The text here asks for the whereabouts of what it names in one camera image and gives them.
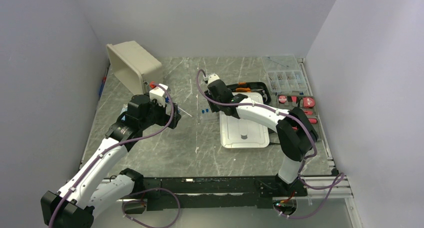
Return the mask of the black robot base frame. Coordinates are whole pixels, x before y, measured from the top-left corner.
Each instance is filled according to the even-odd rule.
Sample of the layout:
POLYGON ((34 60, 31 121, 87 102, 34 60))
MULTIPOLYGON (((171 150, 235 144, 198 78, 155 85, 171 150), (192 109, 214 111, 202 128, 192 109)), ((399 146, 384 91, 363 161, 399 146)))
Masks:
POLYGON ((120 175, 128 175, 135 182, 127 198, 145 200, 147 211, 178 207, 271 209, 278 198, 291 202, 308 195, 300 181, 285 184, 277 175, 145 177, 130 168, 120 175))

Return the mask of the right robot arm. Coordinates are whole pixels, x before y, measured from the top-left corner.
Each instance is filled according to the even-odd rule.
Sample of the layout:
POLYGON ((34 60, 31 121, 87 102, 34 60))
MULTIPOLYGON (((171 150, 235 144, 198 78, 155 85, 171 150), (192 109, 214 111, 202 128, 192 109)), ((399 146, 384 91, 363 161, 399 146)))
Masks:
POLYGON ((221 79, 209 81, 201 94, 214 112, 255 122, 277 133, 283 152, 282 165, 277 173, 276 191, 287 196, 295 189, 295 181, 310 150, 316 150, 319 135, 305 112, 299 108, 278 109, 254 101, 244 93, 233 93, 221 79))

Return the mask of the beige plastic bin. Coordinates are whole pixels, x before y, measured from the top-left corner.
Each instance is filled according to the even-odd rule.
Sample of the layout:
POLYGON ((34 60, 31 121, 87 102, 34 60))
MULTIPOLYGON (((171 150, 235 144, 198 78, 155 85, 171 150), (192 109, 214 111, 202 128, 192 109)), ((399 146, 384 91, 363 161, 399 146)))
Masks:
POLYGON ((134 95, 148 92, 151 82, 164 82, 162 63, 136 41, 107 44, 115 77, 134 95))

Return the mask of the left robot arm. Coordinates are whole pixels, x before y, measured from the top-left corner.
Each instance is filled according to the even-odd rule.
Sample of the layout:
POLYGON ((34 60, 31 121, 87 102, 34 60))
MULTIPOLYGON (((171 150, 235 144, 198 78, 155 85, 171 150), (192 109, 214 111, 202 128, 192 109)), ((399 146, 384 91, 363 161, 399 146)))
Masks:
POLYGON ((57 192, 41 198, 43 220, 50 228, 90 228, 94 220, 118 199, 139 197, 146 189, 144 176, 126 168, 101 185, 111 168, 153 125, 174 129, 181 118, 167 91, 134 95, 109 128, 96 152, 78 173, 57 192))

